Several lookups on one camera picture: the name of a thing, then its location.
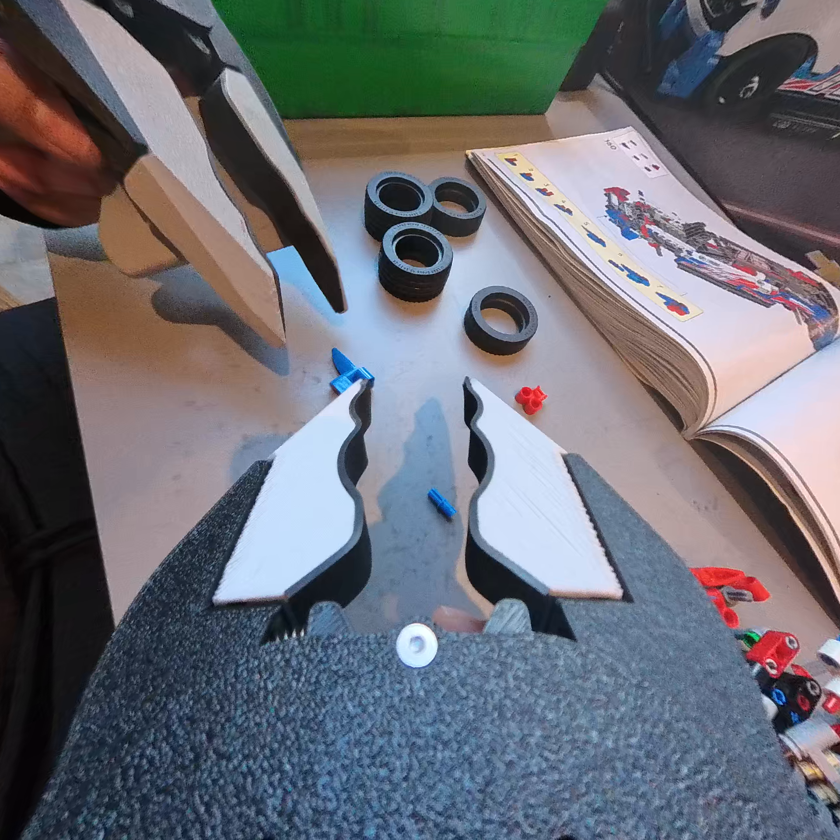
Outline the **toy brick car model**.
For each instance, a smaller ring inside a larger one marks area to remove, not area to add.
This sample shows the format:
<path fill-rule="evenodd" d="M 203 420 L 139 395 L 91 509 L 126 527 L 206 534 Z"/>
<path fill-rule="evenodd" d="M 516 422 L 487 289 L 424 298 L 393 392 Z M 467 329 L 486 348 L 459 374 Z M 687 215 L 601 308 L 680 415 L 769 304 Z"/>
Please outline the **toy brick car model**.
<path fill-rule="evenodd" d="M 694 567 L 690 572 L 733 631 L 794 777 L 804 784 L 817 815 L 838 828 L 838 637 L 829 637 L 817 651 L 817 663 L 827 671 L 820 679 L 814 668 L 796 662 L 802 646 L 792 632 L 741 626 L 738 606 L 771 597 L 758 578 L 720 566 Z"/>

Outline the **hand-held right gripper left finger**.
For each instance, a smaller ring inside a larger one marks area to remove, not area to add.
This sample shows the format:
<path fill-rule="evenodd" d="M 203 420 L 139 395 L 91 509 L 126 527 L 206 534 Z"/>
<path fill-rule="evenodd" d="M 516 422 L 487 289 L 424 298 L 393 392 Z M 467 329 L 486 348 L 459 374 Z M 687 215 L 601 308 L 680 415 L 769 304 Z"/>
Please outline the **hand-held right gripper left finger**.
<path fill-rule="evenodd" d="M 369 382 L 353 383 L 275 450 L 215 606 L 347 606 L 363 591 L 372 558 L 357 485 L 368 466 L 371 396 Z"/>

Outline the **narrow black rubber tyre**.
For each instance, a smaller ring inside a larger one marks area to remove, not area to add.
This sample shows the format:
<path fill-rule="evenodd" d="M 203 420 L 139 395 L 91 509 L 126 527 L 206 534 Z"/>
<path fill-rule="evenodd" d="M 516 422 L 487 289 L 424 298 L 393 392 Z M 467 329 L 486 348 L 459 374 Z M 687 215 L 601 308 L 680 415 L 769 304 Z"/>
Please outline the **narrow black rubber tyre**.
<path fill-rule="evenodd" d="M 463 238 L 479 229 L 487 211 L 484 193 L 471 182 L 442 176 L 428 185 L 433 197 L 429 225 L 443 235 Z"/>
<path fill-rule="evenodd" d="M 516 332 L 493 328 L 485 310 L 505 312 L 517 326 Z M 467 338 L 480 350 L 499 356 L 521 352 L 539 328 L 539 316 L 531 301 L 520 292 L 503 286 L 478 290 L 471 298 L 464 317 Z"/>

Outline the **green plastic bin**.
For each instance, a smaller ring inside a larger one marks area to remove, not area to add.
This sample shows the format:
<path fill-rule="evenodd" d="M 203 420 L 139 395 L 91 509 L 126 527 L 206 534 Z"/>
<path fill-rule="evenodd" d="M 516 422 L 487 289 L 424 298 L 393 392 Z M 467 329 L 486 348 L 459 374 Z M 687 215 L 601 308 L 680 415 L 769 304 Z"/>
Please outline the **green plastic bin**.
<path fill-rule="evenodd" d="M 215 1 L 284 119 L 543 114 L 603 1 Z"/>

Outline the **person's left hand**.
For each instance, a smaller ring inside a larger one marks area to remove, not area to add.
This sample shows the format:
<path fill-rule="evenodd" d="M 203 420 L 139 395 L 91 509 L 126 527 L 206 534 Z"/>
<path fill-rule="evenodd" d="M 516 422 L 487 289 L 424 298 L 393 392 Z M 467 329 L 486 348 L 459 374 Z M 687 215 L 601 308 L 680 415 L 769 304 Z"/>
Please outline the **person's left hand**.
<path fill-rule="evenodd" d="M 119 178 L 56 84 L 1 44 L 1 215 L 45 229 L 96 224 Z"/>

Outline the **beige wooden table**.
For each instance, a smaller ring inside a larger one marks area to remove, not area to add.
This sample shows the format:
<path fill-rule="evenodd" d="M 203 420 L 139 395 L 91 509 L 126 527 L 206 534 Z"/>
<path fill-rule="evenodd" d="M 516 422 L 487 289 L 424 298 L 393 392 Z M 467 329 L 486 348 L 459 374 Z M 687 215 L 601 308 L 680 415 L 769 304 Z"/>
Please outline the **beige wooden table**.
<path fill-rule="evenodd" d="M 565 139 L 630 125 L 632 110 L 601 79 L 562 92 L 539 115 L 367 119 L 294 119 L 287 132 L 305 161 L 465 152 Z"/>

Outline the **wide black rubber tyre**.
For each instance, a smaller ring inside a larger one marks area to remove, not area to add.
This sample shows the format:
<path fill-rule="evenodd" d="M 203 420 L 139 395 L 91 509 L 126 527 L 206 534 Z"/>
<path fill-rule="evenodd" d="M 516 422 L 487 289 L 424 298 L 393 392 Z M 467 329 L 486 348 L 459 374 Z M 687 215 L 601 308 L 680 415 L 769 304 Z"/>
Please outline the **wide black rubber tyre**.
<path fill-rule="evenodd" d="M 364 227 L 381 241 L 393 226 L 427 224 L 433 212 L 430 185 L 400 171 L 383 171 L 368 182 L 364 195 Z"/>
<path fill-rule="evenodd" d="M 381 242 L 379 281 L 403 301 L 431 301 L 443 292 L 453 258 L 452 246 L 435 228 L 414 222 L 397 224 Z"/>

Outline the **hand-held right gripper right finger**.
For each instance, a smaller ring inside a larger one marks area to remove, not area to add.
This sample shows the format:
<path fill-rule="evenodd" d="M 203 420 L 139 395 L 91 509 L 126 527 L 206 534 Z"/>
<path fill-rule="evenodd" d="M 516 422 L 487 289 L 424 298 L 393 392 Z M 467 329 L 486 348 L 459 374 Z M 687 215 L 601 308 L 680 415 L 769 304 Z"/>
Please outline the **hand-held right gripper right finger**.
<path fill-rule="evenodd" d="M 566 451 L 475 377 L 463 382 L 469 502 L 465 567 L 488 601 L 620 601 L 624 591 Z"/>

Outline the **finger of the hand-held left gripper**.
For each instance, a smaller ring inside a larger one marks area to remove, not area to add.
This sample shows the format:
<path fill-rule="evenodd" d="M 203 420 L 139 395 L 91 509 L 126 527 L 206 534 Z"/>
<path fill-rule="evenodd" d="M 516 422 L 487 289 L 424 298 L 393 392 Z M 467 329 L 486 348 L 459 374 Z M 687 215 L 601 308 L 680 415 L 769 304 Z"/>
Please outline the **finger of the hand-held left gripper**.
<path fill-rule="evenodd" d="M 200 99 L 206 138 L 246 203 L 285 247 L 293 247 L 337 313 L 348 302 L 338 260 L 308 180 L 277 113 L 241 71 L 223 69 Z"/>
<path fill-rule="evenodd" d="M 58 2 L 83 125 L 129 200 L 264 341 L 286 327 L 278 281 L 217 178 L 207 142 L 161 63 L 107 12 Z"/>

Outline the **blue pointed brick assembly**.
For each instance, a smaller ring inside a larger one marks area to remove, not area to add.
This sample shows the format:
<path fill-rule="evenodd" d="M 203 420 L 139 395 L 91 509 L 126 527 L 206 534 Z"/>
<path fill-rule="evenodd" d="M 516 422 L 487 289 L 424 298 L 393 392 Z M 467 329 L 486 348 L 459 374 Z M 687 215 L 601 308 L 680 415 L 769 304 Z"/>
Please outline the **blue pointed brick assembly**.
<path fill-rule="evenodd" d="M 356 382 L 374 383 L 375 377 L 367 368 L 354 364 L 338 348 L 332 348 L 331 356 L 337 374 L 331 380 L 330 387 L 336 394 L 344 393 Z"/>

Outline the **printed toy car box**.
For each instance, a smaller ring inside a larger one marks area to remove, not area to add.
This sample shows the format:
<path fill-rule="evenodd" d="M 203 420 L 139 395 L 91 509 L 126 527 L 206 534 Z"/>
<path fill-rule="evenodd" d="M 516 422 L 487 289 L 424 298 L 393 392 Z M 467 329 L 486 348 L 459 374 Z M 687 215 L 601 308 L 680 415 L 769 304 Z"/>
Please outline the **printed toy car box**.
<path fill-rule="evenodd" d="M 600 2 L 561 86 L 599 74 L 743 231 L 839 251 L 839 2 Z"/>

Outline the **open instruction book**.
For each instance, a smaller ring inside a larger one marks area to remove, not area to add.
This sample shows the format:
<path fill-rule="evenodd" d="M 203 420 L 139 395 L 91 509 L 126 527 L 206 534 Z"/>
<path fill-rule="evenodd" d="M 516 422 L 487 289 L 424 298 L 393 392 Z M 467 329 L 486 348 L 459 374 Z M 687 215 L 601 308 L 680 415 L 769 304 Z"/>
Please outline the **open instruction book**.
<path fill-rule="evenodd" d="M 683 435 L 769 485 L 837 591 L 838 289 L 713 211 L 633 128 L 465 155 Z"/>

